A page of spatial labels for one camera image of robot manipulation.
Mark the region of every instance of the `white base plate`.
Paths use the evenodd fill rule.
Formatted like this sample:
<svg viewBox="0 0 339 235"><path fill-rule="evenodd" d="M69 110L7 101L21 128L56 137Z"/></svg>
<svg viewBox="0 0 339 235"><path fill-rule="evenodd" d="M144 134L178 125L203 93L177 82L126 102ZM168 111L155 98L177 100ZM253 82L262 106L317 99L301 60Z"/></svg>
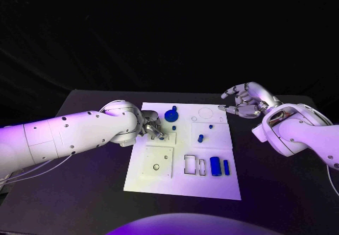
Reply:
<svg viewBox="0 0 339 235"><path fill-rule="evenodd" d="M172 105L177 108L178 119L175 122L167 122L164 112L171 109ZM217 110L217 105L142 103L141 109L154 110L158 113L161 131L175 133L175 138L174 141L168 139L161 142L149 140L146 136L136 137L123 191L240 200L226 114ZM197 140L191 137L198 132L206 136L203 145L196 145ZM165 147L159 148L158 156L162 155L161 151L172 148L171 177L155 172L148 172L148 174L155 174L149 177L142 176L144 162L146 162L144 153L148 146ZM196 156L196 174L193 175L184 174L184 155ZM213 156L220 159L221 176L217 177L210 175L208 158ZM198 175L198 160L204 160L204 176ZM227 160L229 163L229 176L224 175L221 160Z"/></svg>

